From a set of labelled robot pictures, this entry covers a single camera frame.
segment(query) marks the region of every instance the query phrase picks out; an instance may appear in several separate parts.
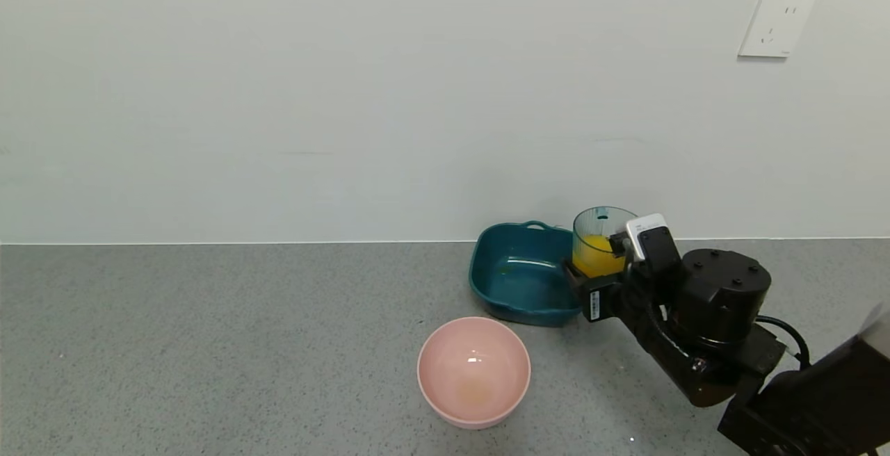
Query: white wall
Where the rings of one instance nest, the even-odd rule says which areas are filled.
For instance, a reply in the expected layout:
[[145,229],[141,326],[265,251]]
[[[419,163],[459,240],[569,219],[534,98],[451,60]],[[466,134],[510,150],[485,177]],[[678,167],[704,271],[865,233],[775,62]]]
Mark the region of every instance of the white wall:
[[7,243],[890,235],[890,0],[0,0]]

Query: clear plastic cup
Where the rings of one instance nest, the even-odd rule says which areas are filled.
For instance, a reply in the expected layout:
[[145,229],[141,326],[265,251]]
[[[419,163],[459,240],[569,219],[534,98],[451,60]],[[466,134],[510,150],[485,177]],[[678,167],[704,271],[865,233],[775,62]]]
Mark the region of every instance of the clear plastic cup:
[[575,217],[572,225],[572,265],[588,277],[612,275],[624,269],[624,257],[615,257],[610,235],[624,228],[636,215],[613,206],[596,206]]

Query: yellow liquid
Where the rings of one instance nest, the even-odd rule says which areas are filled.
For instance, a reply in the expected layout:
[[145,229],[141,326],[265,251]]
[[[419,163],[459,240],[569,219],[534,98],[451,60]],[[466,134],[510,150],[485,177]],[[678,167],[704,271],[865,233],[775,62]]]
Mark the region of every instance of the yellow liquid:
[[624,269],[624,257],[617,259],[611,254],[609,238],[603,235],[585,235],[583,238],[587,246],[576,241],[575,250],[572,251],[572,263],[584,272],[584,275],[588,277],[612,275]]
[[458,400],[465,406],[479,407],[492,399],[492,389],[480,380],[465,380],[458,385]]

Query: barcode label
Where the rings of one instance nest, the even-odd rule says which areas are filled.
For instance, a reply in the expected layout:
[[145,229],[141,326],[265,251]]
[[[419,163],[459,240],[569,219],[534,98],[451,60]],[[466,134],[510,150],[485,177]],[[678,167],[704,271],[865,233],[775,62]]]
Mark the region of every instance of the barcode label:
[[600,291],[594,291],[590,294],[590,320],[600,318]]

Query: basket handle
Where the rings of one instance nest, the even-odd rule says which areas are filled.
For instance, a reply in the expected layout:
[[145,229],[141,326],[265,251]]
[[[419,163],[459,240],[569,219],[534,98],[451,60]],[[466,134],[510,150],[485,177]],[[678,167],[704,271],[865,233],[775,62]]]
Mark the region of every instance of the basket handle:
[[540,222],[537,220],[531,220],[530,222],[525,222],[524,224],[520,224],[522,228],[531,228],[533,226],[538,226],[541,230],[553,230],[553,227],[546,224],[545,222]]

